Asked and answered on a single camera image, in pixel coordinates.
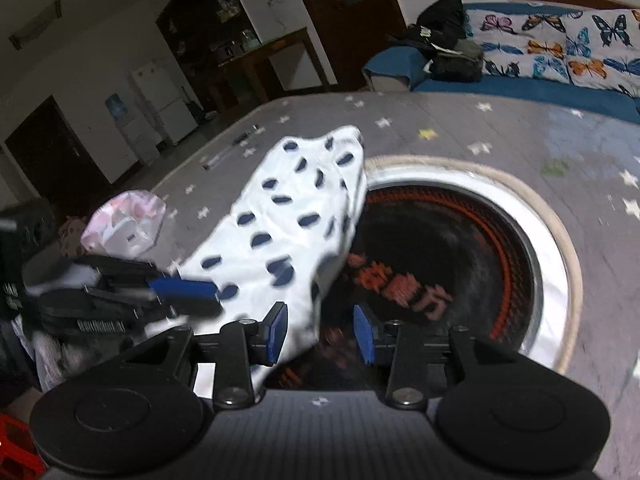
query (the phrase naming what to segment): door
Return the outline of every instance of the door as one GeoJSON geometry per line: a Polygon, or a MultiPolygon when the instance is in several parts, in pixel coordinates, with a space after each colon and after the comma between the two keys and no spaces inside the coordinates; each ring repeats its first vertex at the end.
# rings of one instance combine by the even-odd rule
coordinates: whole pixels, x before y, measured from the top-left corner
{"type": "Polygon", "coordinates": [[[303,0],[343,90],[364,86],[362,67],[404,30],[397,0],[303,0]]]}
{"type": "Polygon", "coordinates": [[[24,174],[64,219],[84,216],[108,198],[111,186],[49,97],[8,137],[24,174]]]}

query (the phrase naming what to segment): yellow star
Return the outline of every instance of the yellow star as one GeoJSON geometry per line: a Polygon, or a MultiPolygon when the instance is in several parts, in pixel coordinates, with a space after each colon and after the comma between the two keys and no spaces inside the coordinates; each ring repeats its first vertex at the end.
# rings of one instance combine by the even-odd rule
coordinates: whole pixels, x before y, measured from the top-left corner
{"type": "Polygon", "coordinates": [[[436,132],[434,132],[433,130],[420,130],[420,136],[423,139],[431,140],[434,137],[437,137],[438,134],[436,132]]]}

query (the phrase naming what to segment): pink bag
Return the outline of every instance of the pink bag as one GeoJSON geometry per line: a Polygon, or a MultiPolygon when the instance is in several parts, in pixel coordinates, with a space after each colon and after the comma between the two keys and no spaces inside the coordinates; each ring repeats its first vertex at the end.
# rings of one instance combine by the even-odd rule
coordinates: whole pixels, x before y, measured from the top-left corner
{"type": "Polygon", "coordinates": [[[165,211],[153,193],[125,191],[94,213],[80,241],[90,253],[135,258],[156,243],[165,211]]]}

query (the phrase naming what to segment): wooden cabinet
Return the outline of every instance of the wooden cabinet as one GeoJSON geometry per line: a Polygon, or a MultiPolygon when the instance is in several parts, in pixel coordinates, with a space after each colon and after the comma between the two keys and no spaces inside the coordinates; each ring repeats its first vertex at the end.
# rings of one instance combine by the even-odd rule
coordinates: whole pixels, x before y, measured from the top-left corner
{"type": "Polygon", "coordinates": [[[171,0],[156,23],[206,112],[238,103],[218,65],[255,34],[240,0],[171,0]]]}

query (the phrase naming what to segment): red crate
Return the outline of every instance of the red crate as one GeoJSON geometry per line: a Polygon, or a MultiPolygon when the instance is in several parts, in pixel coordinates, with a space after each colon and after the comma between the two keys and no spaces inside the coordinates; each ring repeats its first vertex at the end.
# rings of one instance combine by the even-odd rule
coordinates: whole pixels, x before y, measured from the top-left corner
{"type": "Polygon", "coordinates": [[[34,480],[44,471],[29,427],[0,413],[0,480],[34,480]]]}

